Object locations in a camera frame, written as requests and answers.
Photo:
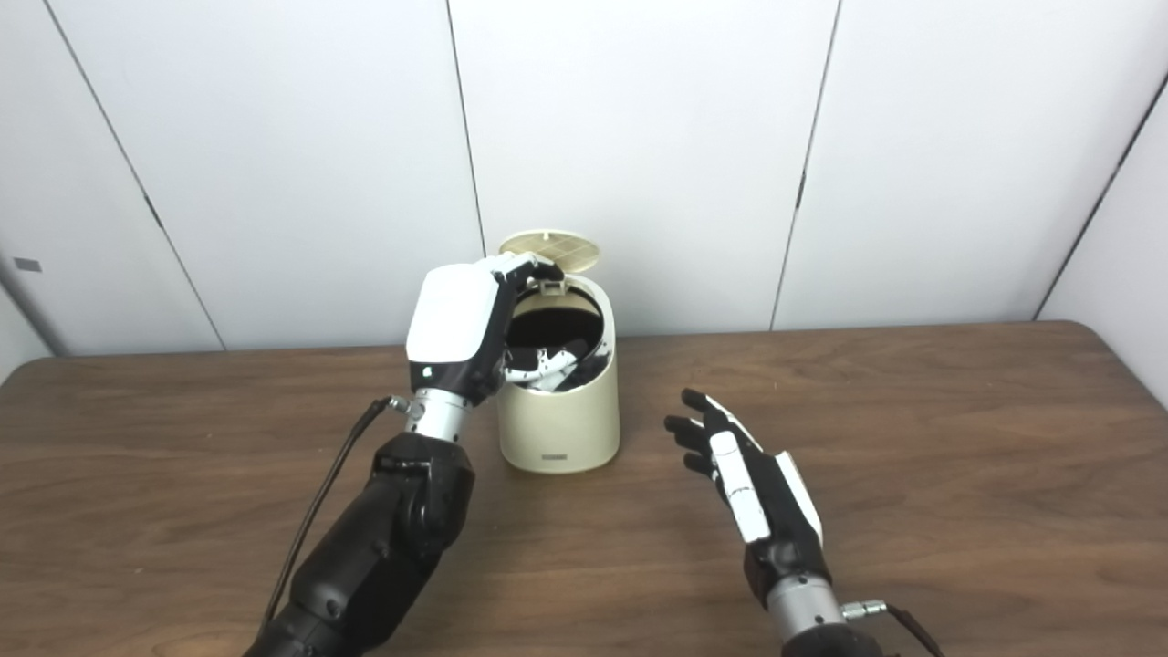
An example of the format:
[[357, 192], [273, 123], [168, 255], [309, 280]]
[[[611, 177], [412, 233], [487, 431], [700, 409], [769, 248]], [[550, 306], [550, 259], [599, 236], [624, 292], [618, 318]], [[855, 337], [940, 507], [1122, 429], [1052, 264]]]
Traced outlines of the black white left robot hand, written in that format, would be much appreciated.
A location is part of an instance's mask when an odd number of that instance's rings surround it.
[[502, 383], [575, 369], [589, 352], [580, 339], [559, 350], [520, 350], [517, 355], [507, 347], [512, 317], [528, 283], [564, 279], [558, 265], [531, 251], [436, 267], [422, 281], [406, 336], [412, 390], [450, 392], [478, 407]]

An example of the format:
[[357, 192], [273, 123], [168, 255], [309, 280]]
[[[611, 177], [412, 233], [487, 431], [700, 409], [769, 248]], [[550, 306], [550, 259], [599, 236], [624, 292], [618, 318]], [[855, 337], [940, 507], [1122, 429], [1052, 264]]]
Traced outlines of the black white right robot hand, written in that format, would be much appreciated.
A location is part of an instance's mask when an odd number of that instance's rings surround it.
[[668, 415], [663, 429], [684, 449], [684, 469], [704, 475], [734, 513], [744, 575], [766, 607], [787, 578], [830, 579], [819, 517], [790, 452], [764, 452], [746, 426], [705, 392], [681, 390], [697, 417]]

